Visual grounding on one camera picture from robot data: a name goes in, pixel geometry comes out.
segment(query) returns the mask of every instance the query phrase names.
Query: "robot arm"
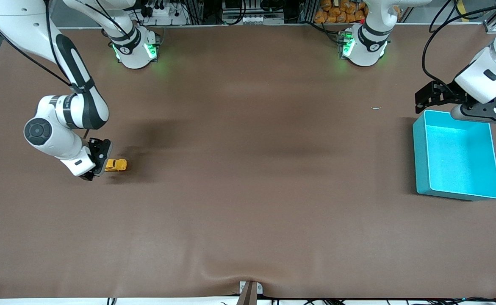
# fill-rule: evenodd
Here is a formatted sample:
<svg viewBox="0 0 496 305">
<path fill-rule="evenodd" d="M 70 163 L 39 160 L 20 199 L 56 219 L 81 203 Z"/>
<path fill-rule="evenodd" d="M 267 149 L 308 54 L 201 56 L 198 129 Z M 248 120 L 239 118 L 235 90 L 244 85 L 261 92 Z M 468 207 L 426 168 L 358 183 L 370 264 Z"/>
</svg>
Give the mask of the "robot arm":
<svg viewBox="0 0 496 305">
<path fill-rule="evenodd" d="M 448 103 L 455 119 L 496 123 L 496 37 L 448 84 L 432 81 L 416 93 L 416 112 Z"/>
<path fill-rule="evenodd" d="M 47 15 L 42 0 L 0 0 L 0 32 L 21 50 L 57 62 L 73 91 L 42 98 L 25 125 L 25 138 L 58 158 L 73 175 L 91 180 L 103 173 L 112 143 L 98 139 L 87 143 L 72 129 L 101 128 L 108 120 L 108 107 L 73 42 L 47 21 Z"/>
<path fill-rule="evenodd" d="M 352 63 L 368 67 L 375 64 L 387 46 L 387 37 L 397 22 L 393 6 L 424 6 L 432 0 L 366 0 L 368 16 L 362 25 L 354 25 L 352 39 L 341 51 L 344 58 Z"/>
<path fill-rule="evenodd" d="M 157 58 L 156 36 L 135 26 L 124 8 L 136 0 L 64 0 L 64 3 L 96 21 L 113 43 L 118 59 L 131 69 L 139 69 Z"/>
</svg>

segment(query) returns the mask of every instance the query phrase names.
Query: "yellow toy car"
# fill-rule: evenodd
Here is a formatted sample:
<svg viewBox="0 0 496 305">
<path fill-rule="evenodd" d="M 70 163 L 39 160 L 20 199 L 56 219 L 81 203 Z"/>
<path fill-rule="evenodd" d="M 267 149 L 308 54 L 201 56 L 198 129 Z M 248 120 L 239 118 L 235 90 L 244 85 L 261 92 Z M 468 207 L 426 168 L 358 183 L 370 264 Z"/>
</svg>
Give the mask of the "yellow toy car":
<svg viewBox="0 0 496 305">
<path fill-rule="evenodd" d="M 105 172 L 123 172 L 127 169 L 126 159 L 108 159 Z"/>
</svg>

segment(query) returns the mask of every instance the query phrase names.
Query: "white robot link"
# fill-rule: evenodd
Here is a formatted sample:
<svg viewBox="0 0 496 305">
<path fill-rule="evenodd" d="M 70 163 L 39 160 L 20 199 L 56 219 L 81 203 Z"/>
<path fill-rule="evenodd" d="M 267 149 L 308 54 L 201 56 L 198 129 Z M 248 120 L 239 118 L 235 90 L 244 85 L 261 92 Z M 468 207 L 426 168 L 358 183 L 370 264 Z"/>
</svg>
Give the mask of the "white robot link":
<svg viewBox="0 0 496 305">
<path fill-rule="evenodd" d="M 427 107 L 458 104 L 451 116 L 496 123 L 496 37 L 474 56 L 451 83 L 431 81 L 416 93 L 416 112 Z"/>
<path fill-rule="evenodd" d="M 159 35 L 142 26 L 135 26 L 124 11 L 136 0 L 64 0 L 64 3 L 89 16 L 103 27 L 116 57 L 130 69 L 145 67 L 157 58 Z"/>
<path fill-rule="evenodd" d="M 395 27 L 398 13 L 393 6 L 424 6 L 432 0 L 366 0 L 368 16 L 364 23 L 355 24 L 345 32 L 351 33 L 348 42 L 342 46 L 343 58 L 353 64 L 368 67 L 383 56 L 387 38 Z"/>
<path fill-rule="evenodd" d="M 28 143 L 58 158 L 71 173 L 85 180 L 103 173 L 112 149 L 108 139 L 89 143 L 73 129 L 99 129 L 108 107 L 73 42 L 52 23 L 48 1 L 0 0 L 0 33 L 21 51 L 57 63 L 70 82 L 70 95 L 48 95 L 24 128 Z"/>
</svg>

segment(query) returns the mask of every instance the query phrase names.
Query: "turquoise plastic container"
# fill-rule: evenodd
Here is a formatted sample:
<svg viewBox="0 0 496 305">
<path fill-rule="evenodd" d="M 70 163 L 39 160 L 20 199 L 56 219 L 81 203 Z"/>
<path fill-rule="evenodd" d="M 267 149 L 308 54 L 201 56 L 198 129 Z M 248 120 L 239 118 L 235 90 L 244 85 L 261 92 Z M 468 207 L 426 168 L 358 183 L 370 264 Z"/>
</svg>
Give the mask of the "turquoise plastic container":
<svg viewBox="0 0 496 305">
<path fill-rule="evenodd" d="M 496 199 L 496 157 L 488 123 L 425 110 L 413 130 L 419 194 Z"/>
</svg>

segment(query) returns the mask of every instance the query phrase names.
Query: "brown table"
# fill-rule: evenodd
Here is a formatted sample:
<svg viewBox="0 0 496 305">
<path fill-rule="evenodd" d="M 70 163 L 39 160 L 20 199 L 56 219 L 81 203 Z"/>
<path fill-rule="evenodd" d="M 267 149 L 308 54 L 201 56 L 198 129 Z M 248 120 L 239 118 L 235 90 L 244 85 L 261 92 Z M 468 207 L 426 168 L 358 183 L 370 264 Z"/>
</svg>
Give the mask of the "brown table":
<svg viewBox="0 0 496 305">
<path fill-rule="evenodd" d="M 39 99 L 69 89 L 3 45 L 0 297 L 199 297 L 240 280 L 270 297 L 496 297 L 496 200 L 416 193 L 426 27 L 397 27 L 370 68 L 310 27 L 171 29 L 141 70 L 97 30 L 67 35 L 111 111 L 90 135 L 130 171 L 86 182 L 28 145 Z M 449 81 L 490 39 L 449 26 L 428 67 Z"/>
</svg>

